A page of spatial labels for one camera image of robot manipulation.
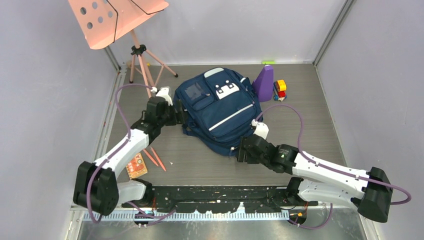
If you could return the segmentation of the navy blue backpack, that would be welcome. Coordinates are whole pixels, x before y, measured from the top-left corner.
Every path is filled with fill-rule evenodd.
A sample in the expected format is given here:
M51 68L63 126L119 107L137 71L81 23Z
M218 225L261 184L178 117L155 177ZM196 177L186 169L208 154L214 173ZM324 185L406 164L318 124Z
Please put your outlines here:
M254 132L251 122L262 112L249 78L226 67L184 81L173 101L180 102L187 115L182 132L229 157L238 153L241 139Z

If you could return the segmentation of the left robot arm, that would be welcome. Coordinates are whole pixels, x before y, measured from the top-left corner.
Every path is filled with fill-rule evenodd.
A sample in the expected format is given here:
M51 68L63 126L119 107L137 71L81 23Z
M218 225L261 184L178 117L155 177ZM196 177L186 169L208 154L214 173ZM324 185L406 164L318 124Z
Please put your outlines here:
M108 216L122 204L148 207L154 199L150 182L136 179L118 183L117 178L136 154L160 135L164 126L182 125L187 119L181 101L151 97L141 118L115 147L94 162L84 161L78 166L73 203L102 216Z

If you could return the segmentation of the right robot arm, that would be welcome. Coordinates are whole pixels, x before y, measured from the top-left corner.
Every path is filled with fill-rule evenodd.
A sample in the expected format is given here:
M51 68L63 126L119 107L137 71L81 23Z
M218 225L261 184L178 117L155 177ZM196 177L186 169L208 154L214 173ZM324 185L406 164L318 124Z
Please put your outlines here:
M274 146L255 134L241 139L237 161L290 174L285 198L291 205L327 202L357 210L378 223L388 221L393 188L385 171L378 167L368 171L348 168L291 145Z

